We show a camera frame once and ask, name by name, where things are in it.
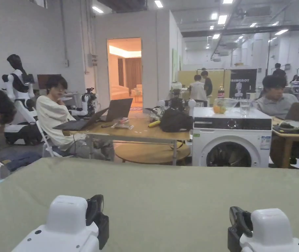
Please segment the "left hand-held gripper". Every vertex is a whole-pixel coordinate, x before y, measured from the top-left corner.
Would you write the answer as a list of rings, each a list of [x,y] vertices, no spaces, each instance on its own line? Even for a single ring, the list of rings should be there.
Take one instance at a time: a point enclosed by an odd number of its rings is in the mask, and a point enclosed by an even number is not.
[[[104,197],[57,196],[46,223],[30,232],[14,252],[100,252],[109,239]]]

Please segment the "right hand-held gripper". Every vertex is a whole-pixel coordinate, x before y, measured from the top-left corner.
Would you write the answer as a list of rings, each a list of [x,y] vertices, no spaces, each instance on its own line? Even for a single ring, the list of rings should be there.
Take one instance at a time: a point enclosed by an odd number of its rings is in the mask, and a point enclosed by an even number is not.
[[[227,248],[230,252],[299,252],[299,239],[293,236],[287,215],[278,208],[250,213],[232,206],[229,218]]]

